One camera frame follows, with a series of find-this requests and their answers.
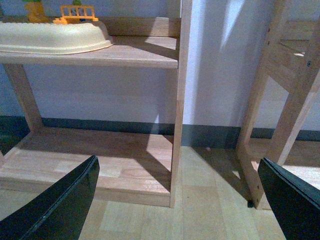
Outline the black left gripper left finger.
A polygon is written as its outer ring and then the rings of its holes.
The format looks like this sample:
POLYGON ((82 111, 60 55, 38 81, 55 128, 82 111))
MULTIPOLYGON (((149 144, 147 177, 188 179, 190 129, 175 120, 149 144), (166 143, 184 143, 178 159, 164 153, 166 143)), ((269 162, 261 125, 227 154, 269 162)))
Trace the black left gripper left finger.
POLYGON ((93 155, 0 222, 2 240, 77 240, 91 207, 100 165, 93 155))

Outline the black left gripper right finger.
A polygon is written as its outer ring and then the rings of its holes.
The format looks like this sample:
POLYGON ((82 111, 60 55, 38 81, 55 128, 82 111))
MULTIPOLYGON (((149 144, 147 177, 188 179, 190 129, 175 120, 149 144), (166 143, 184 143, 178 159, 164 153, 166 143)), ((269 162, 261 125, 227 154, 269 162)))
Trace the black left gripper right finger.
POLYGON ((320 238, 320 190, 273 161, 260 160, 258 175, 287 240, 320 238))

